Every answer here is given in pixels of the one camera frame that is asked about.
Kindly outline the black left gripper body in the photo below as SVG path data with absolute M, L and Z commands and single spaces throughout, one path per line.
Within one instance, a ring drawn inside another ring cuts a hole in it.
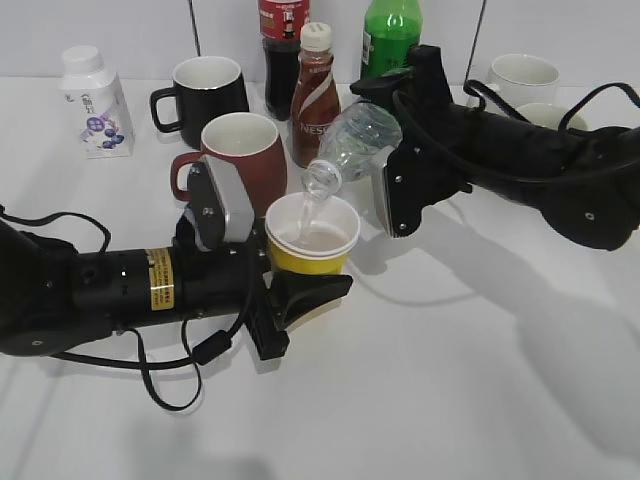
M 225 353 L 241 327 L 247 328 L 261 360 L 284 356 L 289 337 L 273 324 L 253 238 L 207 249 L 197 230 L 195 214 L 186 207 L 176 225 L 174 260 L 179 266 L 179 306 L 186 319 L 199 314 L 237 314 L 231 326 L 192 349 L 195 360 L 214 360 Z

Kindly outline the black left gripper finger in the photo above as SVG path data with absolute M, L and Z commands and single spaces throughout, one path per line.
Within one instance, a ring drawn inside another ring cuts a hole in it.
M 353 278 L 343 274 L 276 272 L 272 279 L 274 324 L 280 331 L 313 310 L 345 297 Z

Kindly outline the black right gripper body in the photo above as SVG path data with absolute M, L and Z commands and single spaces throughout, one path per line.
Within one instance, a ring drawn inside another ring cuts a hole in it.
M 386 233 L 402 238 L 418 230 L 425 207 L 472 191 L 469 175 L 455 164 L 455 142 L 462 131 L 456 122 L 469 109 L 456 103 L 421 105 L 411 99 L 388 100 L 382 107 L 399 123 L 401 140 L 373 157 L 374 204 Z

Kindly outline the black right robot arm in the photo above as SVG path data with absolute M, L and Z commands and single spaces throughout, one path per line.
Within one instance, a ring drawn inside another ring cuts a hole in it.
M 639 131 L 557 131 L 400 96 L 401 143 L 374 161 L 376 213 L 407 237 L 422 211 L 480 186 L 540 212 L 564 238 L 614 251 L 639 228 Z

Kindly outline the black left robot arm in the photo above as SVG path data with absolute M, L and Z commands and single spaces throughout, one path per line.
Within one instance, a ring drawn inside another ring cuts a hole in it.
M 38 236 L 36 220 L 1 218 L 1 350 L 20 357 L 68 358 L 73 348 L 129 329 L 234 315 L 234 328 L 194 348 L 204 364 L 246 329 L 262 360 L 282 357 L 288 327 L 346 296 L 343 274 L 275 269 L 264 226 L 241 243 L 199 245 L 181 218 L 170 246 L 81 253 L 69 242 Z

